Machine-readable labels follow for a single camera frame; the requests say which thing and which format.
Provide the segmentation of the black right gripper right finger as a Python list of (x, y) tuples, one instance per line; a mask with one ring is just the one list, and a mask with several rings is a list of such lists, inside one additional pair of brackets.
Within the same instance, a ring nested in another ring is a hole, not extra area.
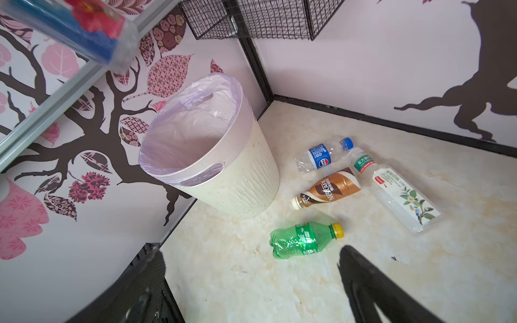
[(338, 269), (356, 322), (441, 322), (353, 246), (340, 251)]

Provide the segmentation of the white flower label tea bottle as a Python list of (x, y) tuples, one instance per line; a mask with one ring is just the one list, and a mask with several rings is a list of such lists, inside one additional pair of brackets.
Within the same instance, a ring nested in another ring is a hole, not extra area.
[(347, 153), (359, 183), (409, 231), (420, 234), (444, 221), (446, 216), (415, 185), (408, 182), (391, 166), (378, 164), (363, 149)]

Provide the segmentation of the brown Nescafe bottle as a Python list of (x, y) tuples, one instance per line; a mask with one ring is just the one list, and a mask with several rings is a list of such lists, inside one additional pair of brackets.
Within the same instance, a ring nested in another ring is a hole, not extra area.
[(361, 191), (358, 179), (350, 168), (332, 173), (309, 188), (294, 196), (291, 200), (295, 210), (313, 205), (332, 203)]

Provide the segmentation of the green Sprite bottle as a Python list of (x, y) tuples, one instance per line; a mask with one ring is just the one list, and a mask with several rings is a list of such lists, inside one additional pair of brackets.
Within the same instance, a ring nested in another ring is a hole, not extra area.
[(332, 240), (342, 238), (344, 238), (344, 231), (340, 223), (305, 222), (272, 231), (269, 244), (273, 248), (274, 258), (287, 260), (319, 253)]

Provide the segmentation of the clear Fiji water bottle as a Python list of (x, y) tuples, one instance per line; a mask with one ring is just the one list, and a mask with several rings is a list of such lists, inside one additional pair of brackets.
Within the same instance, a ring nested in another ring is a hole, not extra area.
[(136, 25), (103, 1), (2, 1), (1, 12), (117, 74), (137, 55)]

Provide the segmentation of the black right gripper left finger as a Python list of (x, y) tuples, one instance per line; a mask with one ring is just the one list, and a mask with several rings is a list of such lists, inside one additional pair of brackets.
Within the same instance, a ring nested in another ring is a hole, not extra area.
[(146, 244), (123, 274), (69, 322), (183, 322), (158, 244)]

